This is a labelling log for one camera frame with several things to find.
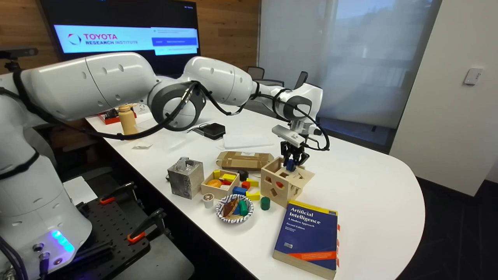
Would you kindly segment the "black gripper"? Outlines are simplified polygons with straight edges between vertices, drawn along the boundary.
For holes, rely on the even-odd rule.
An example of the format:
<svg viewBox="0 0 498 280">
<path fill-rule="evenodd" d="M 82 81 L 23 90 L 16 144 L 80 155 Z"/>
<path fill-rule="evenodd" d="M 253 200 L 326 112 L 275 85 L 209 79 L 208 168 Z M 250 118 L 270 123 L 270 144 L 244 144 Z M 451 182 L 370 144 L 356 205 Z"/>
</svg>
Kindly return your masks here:
<svg viewBox="0 0 498 280">
<path fill-rule="evenodd" d="M 290 158 L 293 158 L 298 166 L 303 166 L 310 158 L 310 155 L 306 152 L 303 146 L 293 146 L 289 141 L 281 143 L 281 154 L 282 166 L 287 166 Z"/>
</svg>

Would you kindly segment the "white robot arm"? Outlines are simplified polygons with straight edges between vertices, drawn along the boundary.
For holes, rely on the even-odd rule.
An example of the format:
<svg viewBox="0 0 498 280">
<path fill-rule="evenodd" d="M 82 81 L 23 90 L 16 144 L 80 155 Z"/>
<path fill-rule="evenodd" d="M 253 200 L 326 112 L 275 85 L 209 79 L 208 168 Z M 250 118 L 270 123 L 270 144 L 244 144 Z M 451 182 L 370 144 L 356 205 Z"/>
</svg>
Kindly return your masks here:
<svg viewBox="0 0 498 280">
<path fill-rule="evenodd" d="M 93 224 L 72 204 L 49 157 L 40 154 L 24 129 L 44 121 L 72 121 L 144 101 L 156 113 L 177 85 L 198 85 L 219 102 L 242 106 L 262 93 L 290 123 L 289 135 L 307 135 L 324 90 L 303 84 L 295 90 L 264 85 L 242 68 L 212 57 L 191 59 L 177 78 L 158 76 L 138 53 L 96 54 L 2 76 L 0 95 L 0 236 L 26 260 L 33 246 L 52 249 L 49 236 L 68 242 L 52 253 L 71 261 L 86 242 Z"/>
</svg>

